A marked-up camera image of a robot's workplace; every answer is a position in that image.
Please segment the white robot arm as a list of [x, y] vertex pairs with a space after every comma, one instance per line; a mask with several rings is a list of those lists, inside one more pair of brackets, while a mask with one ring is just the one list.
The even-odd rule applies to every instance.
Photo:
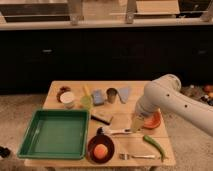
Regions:
[[148, 82], [135, 104], [134, 113], [145, 119], [165, 108], [213, 137], [213, 107], [183, 95], [180, 89], [181, 81], [173, 74]]

